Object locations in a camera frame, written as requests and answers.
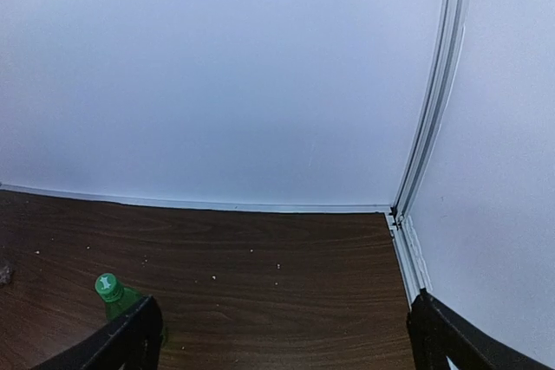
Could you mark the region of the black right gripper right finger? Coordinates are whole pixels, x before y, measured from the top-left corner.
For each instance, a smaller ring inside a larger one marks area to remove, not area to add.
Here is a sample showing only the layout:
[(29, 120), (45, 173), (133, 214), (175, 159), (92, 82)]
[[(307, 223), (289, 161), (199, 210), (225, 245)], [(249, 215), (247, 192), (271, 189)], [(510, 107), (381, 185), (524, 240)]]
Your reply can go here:
[(480, 331), (427, 291), (407, 316), (417, 369), (546, 369), (547, 366)]

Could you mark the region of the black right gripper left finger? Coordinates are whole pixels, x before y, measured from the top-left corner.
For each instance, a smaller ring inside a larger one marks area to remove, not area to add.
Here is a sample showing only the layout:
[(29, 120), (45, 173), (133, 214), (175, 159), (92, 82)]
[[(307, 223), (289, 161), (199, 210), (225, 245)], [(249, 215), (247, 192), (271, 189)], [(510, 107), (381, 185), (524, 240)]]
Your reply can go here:
[(154, 297), (144, 296), (86, 340), (38, 364), (36, 369), (156, 369), (163, 320)]

